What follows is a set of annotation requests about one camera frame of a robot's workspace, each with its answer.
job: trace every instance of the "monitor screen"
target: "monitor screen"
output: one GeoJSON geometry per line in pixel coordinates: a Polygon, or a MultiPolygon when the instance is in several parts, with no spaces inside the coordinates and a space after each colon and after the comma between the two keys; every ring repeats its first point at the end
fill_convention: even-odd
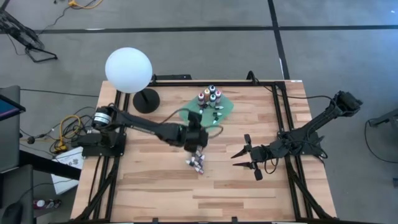
{"type": "Polygon", "coordinates": [[[25,111],[25,108],[16,102],[0,95],[0,121],[18,115],[25,111]]]}

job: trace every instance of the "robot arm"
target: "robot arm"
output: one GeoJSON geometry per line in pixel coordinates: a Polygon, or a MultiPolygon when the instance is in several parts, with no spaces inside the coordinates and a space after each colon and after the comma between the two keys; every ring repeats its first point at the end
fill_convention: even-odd
{"type": "Polygon", "coordinates": [[[252,147],[250,136],[245,134],[246,145],[232,159],[249,153],[252,161],[234,164],[234,166],[254,169],[256,180],[261,180],[262,175],[257,166],[258,162],[283,158],[288,154],[296,156],[299,153],[304,153],[319,156],[322,154],[322,150],[318,145],[322,138],[318,137],[316,130],[340,116],[353,116],[359,111],[361,105],[362,102],[357,100],[351,93],[339,91],[322,114],[301,128],[278,133],[278,140],[270,143],[268,146],[252,147]]]}
{"type": "Polygon", "coordinates": [[[208,133],[200,125],[201,115],[188,113],[189,125],[177,123],[156,123],[148,119],[120,111],[112,106],[102,106],[96,110],[93,128],[107,135],[117,128],[132,128],[157,136],[170,146],[184,147],[186,151],[195,152],[197,147],[206,147],[208,133]]]}

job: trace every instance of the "black lamp stand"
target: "black lamp stand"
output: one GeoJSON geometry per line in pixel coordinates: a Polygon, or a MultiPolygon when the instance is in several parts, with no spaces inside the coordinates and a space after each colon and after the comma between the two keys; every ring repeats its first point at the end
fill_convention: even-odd
{"type": "Polygon", "coordinates": [[[138,112],[151,113],[160,105],[159,94],[153,89],[145,88],[134,95],[132,103],[138,112]]]}

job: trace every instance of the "wooden table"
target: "wooden table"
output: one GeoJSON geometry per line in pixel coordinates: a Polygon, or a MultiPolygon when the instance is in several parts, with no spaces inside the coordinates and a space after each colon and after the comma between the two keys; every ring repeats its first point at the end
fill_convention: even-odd
{"type": "MultiPolygon", "coordinates": [[[[286,81],[286,86],[288,95],[305,96],[302,82],[286,81]]],[[[160,96],[159,108],[150,114],[139,114],[130,103],[131,114],[162,121],[196,97],[203,88],[185,86],[153,89],[160,96]]],[[[223,86],[220,89],[234,103],[234,110],[221,122],[224,132],[209,140],[205,149],[203,175],[185,163],[189,155],[182,148],[170,147],[146,133],[127,130],[127,145],[119,166],[112,222],[151,222],[154,217],[158,217],[160,222],[221,222],[231,221],[233,216],[237,216],[239,221],[295,220],[283,159],[272,175],[263,172],[262,181],[255,181],[252,170],[232,166],[237,162],[249,161],[249,155],[230,159],[245,145],[244,134],[251,135],[253,146],[267,145],[275,140],[278,125],[272,93],[261,86],[223,86]]],[[[112,103],[115,94],[116,90],[111,84],[103,82],[98,106],[112,103]]],[[[311,120],[307,100],[291,98],[289,102],[296,128],[311,120]]],[[[281,98],[280,106],[285,111],[281,98]]],[[[176,115],[170,122],[180,122],[180,118],[176,115]]],[[[312,156],[303,156],[302,160],[309,191],[326,212],[335,216],[324,166],[312,156]]],[[[84,163],[72,218],[87,206],[96,161],[97,158],[92,157],[84,163]]],[[[94,192],[98,186],[101,164],[94,192]]],[[[270,162],[267,168],[272,170],[270,162]]],[[[298,197],[304,217],[299,190],[298,197]]],[[[103,198],[100,217],[104,215],[107,193],[103,198]]]]}

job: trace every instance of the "black floor stripe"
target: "black floor stripe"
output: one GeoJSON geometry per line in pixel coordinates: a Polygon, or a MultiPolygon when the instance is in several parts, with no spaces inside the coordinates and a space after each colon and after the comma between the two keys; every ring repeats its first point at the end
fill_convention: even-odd
{"type": "Polygon", "coordinates": [[[145,32],[222,32],[222,31],[300,31],[300,30],[396,30],[398,25],[364,26],[219,26],[219,27],[152,27],[152,28],[109,28],[109,29],[52,29],[43,34],[108,34],[108,33],[145,33],[145,32]]]}
{"type": "Polygon", "coordinates": [[[273,30],[271,26],[218,26],[218,27],[153,27],[115,29],[61,29],[45,30],[44,34],[98,34],[98,33],[138,33],[138,32],[204,32],[204,31],[262,31],[273,30]]]}
{"type": "Polygon", "coordinates": [[[398,29],[398,25],[362,25],[362,26],[281,26],[279,30],[385,30],[398,29]]]}
{"type": "Polygon", "coordinates": [[[278,20],[276,17],[275,6],[274,6],[273,0],[268,0],[268,6],[269,6],[269,12],[271,14],[271,19],[272,19],[272,27],[274,28],[276,47],[278,50],[280,64],[282,66],[283,77],[286,80],[290,80],[289,69],[287,68],[287,61],[286,61],[284,46],[282,43],[282,37],[280,36],[280,32],[279,32],[278,20]]]}

